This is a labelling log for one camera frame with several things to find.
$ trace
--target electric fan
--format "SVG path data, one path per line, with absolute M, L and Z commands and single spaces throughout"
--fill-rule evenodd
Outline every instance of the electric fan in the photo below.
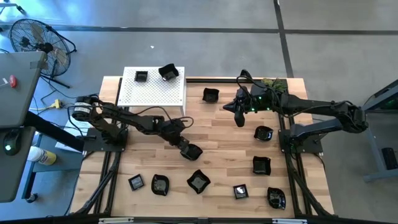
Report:
M 70 54 L 76 52 L 73 42 L 64 38 L 51 26 L 33 19 L 16 21 L 10 30 L 10 40 L 16 52 L 45 52 L 48 68 L 42 69 L 41 73 L 50 78 L 64 74 L 70 66 Z M 69 51 L 64 40 L 73 45 L 72 51 Z

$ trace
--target wooden table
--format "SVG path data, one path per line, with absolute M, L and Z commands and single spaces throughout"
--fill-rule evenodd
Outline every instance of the wooden table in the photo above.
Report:
M 104 77 L 99 97 L 114 103 L 120 77 Z M 289 93 L 307 99 L 302 78 L 288 78 Z M 202 101 L 203 89 L 217 88 L 220 98 L 216 104 Z M 188 161 L 180 151 L 158 136 L 145 136 L 135 128 L 129 128 L 127 148 L 122 153 L 116 184 L 112 216 L 129 217 L 244 217 L 271 218 L 293 217 L 292 201 L 287 178 L 284 155 L 280 152 L 276 131 L 279 129 L 277 113 L 261 111 L 245 114 L 246 124 L 238 128 L 234 114 L 222 109 L 235 96 L 235 83 L 188 83 L 187 116 L 195 124 L 183 131 L 182 135 L 203 149 L 197 161 Z M 172 118 L 181 117 L 179 110 L 167 109 Z M 164 115 L 158 110 L 146 114 Z M 310 114 L 295 117 L 296 123 L 310 124 Z M 253 138 L 257 126 L 265 125 L 275 130 L 272 140 L 260 142 Z M 271 158 L 271 176 L 252 173 L 253 156 Z M 97 187 L 104 153 L 96 152 L 87 158 L 81 167 L 71 211 L 83 206 Z M 326 210 L 333 213 L 325 172 L 319 158 L 302 154 L 308 188 Z M 211 184 L 197 195 L 187 184 L 187 179 L 201 169 Z M 135 192 L 127 180 L 137 174 L 144 178 L 146 186 Z M 155 195 L 150 189 L 154 174 L 166 175 L 170 190 L 166 197 Z M 249 198 L 235 200 L 234 185 L 246 184 Z M 277 187 L 287 197 L 286 210 L 276 210 L 266 200 L 268 187 Z M 104 201 L 108 190 L 104 191 Z M 298 190 L 300 208 L 304 211 L 301 191 Z

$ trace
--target gray floor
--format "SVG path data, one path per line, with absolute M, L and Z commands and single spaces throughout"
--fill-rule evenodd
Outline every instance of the gray floor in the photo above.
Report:
M 49 24 L 116 27 L 277 27 L 271 0 L 150 0 L 150 1 L 19 1 L 29 17 Z M 398 2 L 393 0 L 280 0 L 287 29 L 398 29 Z M 22 16 L 5 9 L 3 22 Z M 235 77 L 248 69 L 256 77 L 286 77 L 278 34 L 199 34 L 145 32 L 62 32 L 74 41 L 68 72 L 61 81 L 69 96 L 98 92 L 104 75 L 122 75 L 125 66 L 154 66 L 169 62 L 185 66 L 190 76 Z M 305 80 L 308 96 L 316 100 L 350 100 L 361 105 L 374 92 L 397 79 L 398 36 L 288 35 L 295 77 Z M 7 33 L 0 47 L 12 50 Z M 50 91 L 40 82 L 40 99 Z M 54 94 L 50 103 L 60 98 Z M 43 113 L 65 123 L 65 110 Z M 397 222 L 398 179 L 365 184 L 362 176 L 376 171 L 363 134 L 331 133 L 322 141 L 326 176 L 335 212 L 341 217 Z M 0 220 L 63 215 L 77 171 L 40 174 L 34 191 L 42 197 L 26 204 L 20 196 L 0 204 Z M 24 212 L 15 212 L 15 207 Z

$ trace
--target white perforated board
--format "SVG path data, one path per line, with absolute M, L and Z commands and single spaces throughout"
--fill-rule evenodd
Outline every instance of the white perforated board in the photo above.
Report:
M 118 106 L 182 106 L 185 95 L 185 68 L 176 67 L 179 76 L 164 81 L 160 67 L 124 67 Z M 146 82 L 136 82 L 137 71 L 148 71 Z

